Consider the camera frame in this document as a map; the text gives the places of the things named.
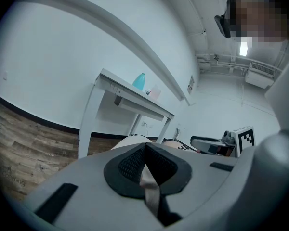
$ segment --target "person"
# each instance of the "person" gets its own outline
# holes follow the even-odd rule
[[[216,17],[222,18],[229,30],[221,30],[226,38],[252,37],[253,42],[264,43],[289,41],[289,7],[286,10],[285,0],[228,0],[225,14]]]
[[[289,0],[228,0],[215,21],[226,37],[252,37],[258,42],[289,41]],[[281,130],[289,130],[289,62],[265,94]]]

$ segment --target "black slot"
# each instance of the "black slot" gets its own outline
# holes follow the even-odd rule
[[[219,168],[221,170],[229,171],[231,172],[233,169],[233,166],[227,165],[227,164],[220,164],[220,163],[211,163],[211,167]]]
[[[37,216],[42,218],[48,223],[52,223],[63,207],[67,204],[68,200],[74,194],[78,186],[71,183],[62,184],[35,212]]]
[[[217,139],[207,138],[207,137],[199,137],[199,136],[193,136],[193,137],[191,137],[191,142],[192,142],[192,140],[202,140],[202,141],[219,142],[219,140],[217,140]]]

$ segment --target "white wall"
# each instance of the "white wall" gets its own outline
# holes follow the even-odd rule
[[[185,32],[160,0],[91,1],[137,31],[182,87],[187,87],[192,74],[197,81],[197,64]],[[74,15],[41,4],[18,2],[0,25],[0,96],[40,118],[79,128],[92,85],[102,68],[129,83],[143,72],[144,90],[158,84],[162,90],[160,103],[174,111],[182,106],[136,55]],[[103,98],[93,131],[127,135],[135,114],[117,108],[113,100],[111,94]],[[148,136],[158,136],[163,123],[144,120],[149,125]],[[144,128],[136,132],[146,135]]]
[[[265,90],[235,77],[201,74],[196,104],[186,107],[182,118],[185,130],[179,140],[190,145],[191,136],[220,139],[226,130],[254,126],[256,144],[280,130],[278,121],[264,97]]]

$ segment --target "wooden floor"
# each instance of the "wooden floor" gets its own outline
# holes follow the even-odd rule
[[[110,150],[120,140],[91,138],[88,154]],[[78,135],[28,120],[0,104],[0,187],[23,200],[44,180],[77,159]]]

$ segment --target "white table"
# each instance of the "white table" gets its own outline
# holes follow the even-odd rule
[[[138,114],[131,128],[130,135],[135,132],[142,116],[148,116],[159,121],[162,121],[164,117],[167,117],[166,123],[156,142],[161,143],[163,141],[165,132],[170,124],[170,121],[174,118],[174,114],[167,108],[163,107],[155,99],[146,95],[144,92],[132,86],[130,83],[124,81],[108,70],[102,69],[92,88],[85,112],[83,114],[79,131],[80,141],[78,148],[78,158],[83,158],[88,155],[93,123],[101,104],[103,95],[106,91],[116,95],[115,104],[118,107],[133,111]]]

